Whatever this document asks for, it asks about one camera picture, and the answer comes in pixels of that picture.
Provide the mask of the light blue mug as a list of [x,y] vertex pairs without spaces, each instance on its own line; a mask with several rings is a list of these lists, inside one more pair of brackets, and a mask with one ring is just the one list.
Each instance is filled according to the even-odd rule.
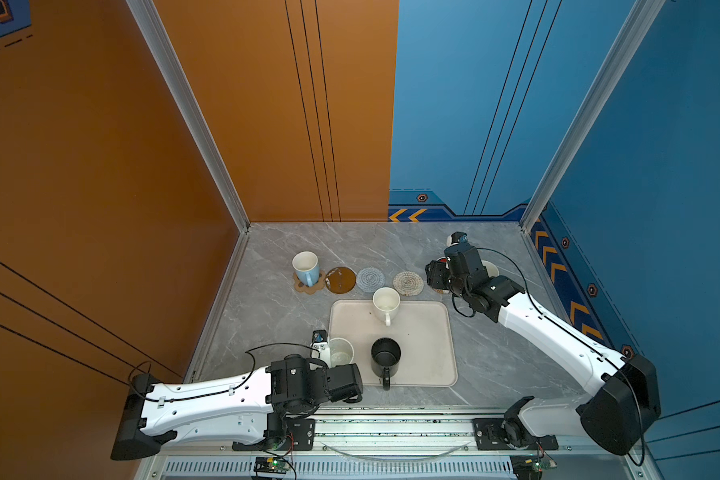
[[313,286],[319,278],[318,256],[312,251],[297,253],[292,259],[292,267],[298,278],[307,286]]

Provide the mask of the cork paw print coaster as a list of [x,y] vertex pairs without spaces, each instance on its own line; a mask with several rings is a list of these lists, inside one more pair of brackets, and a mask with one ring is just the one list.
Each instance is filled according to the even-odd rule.
[[325,288],[325,272],[323,270],[321,270],[319,272],[318,281],[311,287],[309,287],[305,283],[303,283],[298,278],[296,273],[293,273],[292,277],[293,277],[293,281],[294,281],[294,290],[296,292],[305,293],[307,295],[313,295],[317,291]]

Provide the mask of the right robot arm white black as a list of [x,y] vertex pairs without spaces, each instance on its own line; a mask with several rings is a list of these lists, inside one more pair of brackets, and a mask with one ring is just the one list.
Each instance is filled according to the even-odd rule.
[[524,449],[543,437],[587,437],[618,456],[627,456],[635,445],[642,445],[646,431],[661,416],[654,364],[587,337],[543,308],[525,281],[489,274],[481,251],[467,241],[465,233],[455,233],[443,259],[426,265],[427,284],[465,301],[472,314],[483,314],[524,337],[583,390],[576,397],[526,396],[515,402],[502,421],[507,443]]

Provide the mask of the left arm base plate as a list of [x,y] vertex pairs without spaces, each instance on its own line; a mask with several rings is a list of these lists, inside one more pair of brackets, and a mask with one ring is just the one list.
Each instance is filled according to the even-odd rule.
[[276,418],[264,430],[264,439],[250,445],[232,444],[233,451],[270,452],[311,451],[315,439],[315,421],[307,418]]

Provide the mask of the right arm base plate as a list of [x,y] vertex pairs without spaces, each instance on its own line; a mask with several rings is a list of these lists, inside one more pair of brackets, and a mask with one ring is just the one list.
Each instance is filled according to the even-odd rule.
[[558,450],[555,436],[532,436],[518,421],[503,418],[472,420],[474,437],[479,450],[529,450],[541,447]]

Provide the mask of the glossy brown round coaster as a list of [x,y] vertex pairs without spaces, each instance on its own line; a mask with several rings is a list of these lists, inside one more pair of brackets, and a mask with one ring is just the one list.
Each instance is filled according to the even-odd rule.
[[335,267],[327,272],[325,285],[334,294],[346,294],[356,285],[356,273],[349,267]]

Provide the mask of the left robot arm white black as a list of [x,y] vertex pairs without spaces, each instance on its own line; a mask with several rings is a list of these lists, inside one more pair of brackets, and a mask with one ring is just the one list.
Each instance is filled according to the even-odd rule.
[[289,418],[308,417],[324,403],[357,402],[363,394],[357,365],[330,367],[299,354],[236,377],[190,384],[162,383],[145,372],[133,375],[129,387],[110,454],[114,461],[195,441],[273,449],[289,439]]

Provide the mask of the white woven rope coaster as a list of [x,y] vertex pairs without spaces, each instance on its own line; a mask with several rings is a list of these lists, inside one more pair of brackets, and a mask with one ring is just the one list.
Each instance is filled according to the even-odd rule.
[[393,287],[401,296],[417,296],[423,291],[424,280],[416,272],[403,271],[394,277]]

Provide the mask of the lavender mug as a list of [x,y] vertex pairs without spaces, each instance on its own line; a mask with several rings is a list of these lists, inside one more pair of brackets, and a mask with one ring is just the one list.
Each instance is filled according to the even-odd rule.
[[486,272],[490,278],[495,278],[500,275],[500,271],[494,263],[488,260],[482,260],[481,263],[486,269]]

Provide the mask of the blue grey woven coaster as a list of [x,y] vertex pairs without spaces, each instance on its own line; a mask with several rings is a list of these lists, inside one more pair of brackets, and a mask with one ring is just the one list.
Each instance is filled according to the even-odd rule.
[[385,286],[385,275],[375,267],[366,267],[356,275],[356,285],[365,293],[375,293]]

